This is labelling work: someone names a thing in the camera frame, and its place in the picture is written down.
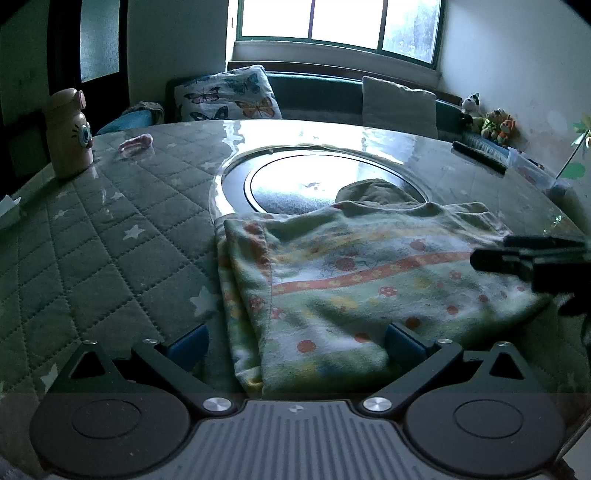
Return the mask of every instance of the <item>window pane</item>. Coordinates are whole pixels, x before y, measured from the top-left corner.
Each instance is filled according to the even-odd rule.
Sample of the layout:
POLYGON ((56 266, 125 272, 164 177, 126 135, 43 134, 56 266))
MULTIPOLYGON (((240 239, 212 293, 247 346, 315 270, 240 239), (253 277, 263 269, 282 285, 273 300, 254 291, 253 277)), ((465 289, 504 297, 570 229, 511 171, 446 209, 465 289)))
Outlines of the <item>window pane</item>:
POLYGON ((389 0, 384 50, 431 63, 439 0, 389 0))
POLYGON ((119 0, 82 0, 80 74, 87 82, 119 71, 119 0))
POLYGON ((378 48, 383 0, 316 0, 314 40, 378 48))
POLYGON ((311 0, 244 0, 243 37, 308 38, 311 0))

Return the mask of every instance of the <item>gray plastic base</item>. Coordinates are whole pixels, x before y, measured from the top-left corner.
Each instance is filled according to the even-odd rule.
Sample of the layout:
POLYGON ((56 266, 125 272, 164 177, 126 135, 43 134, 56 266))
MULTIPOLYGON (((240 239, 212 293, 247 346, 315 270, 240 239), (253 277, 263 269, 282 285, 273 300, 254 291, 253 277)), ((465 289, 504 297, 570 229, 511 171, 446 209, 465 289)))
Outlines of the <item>gray plastic base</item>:
MULTIPOLYGON (((51 476, 50 480, 61 477, 51 476)), ((202 421, 179 455, 141 479, 443 480, 386 420, 345 401, 246 402, 238 414, 202 421)), ((550 478, 538 475, 537 479, 550 478)))

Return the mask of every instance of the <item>beige pillow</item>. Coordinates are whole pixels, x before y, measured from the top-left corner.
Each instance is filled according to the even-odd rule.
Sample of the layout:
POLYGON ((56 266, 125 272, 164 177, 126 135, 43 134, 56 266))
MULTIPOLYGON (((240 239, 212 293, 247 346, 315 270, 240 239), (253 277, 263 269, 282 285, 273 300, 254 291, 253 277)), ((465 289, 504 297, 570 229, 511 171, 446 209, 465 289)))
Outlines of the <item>beige pillow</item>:
POLYGON ((363 77, 363 126, 437 139, 435 94, 363 77))

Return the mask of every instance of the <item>orange butterfly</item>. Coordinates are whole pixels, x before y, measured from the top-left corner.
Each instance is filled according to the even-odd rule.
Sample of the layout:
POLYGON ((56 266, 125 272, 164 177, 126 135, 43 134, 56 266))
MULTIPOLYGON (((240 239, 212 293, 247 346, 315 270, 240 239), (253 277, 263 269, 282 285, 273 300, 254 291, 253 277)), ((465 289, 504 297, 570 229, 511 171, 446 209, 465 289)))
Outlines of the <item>orange butterfly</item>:
POLYGON ((273 104, 271 103, 271 99, 269 97, 264 97, 263 100, 261 100, 261 103, 253 104, 248 102, 240 102, 238 100, 235 100, 235 103, 242 109, 244 116, 248 118, 255 118, 257 113, 260 118, 263 118, 263 113, 271 118, 275 116, 273 104))

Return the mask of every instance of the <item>door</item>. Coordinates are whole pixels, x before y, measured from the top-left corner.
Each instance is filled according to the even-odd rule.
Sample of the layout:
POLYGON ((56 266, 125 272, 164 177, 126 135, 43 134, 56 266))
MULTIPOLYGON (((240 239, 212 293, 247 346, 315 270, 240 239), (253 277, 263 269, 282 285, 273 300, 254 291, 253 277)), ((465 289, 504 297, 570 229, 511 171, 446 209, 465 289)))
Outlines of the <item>door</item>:
POLYGON ((129 106, 128 0, 51 0, 47 30, 50 93, 84 91, 97 131, 129 106))

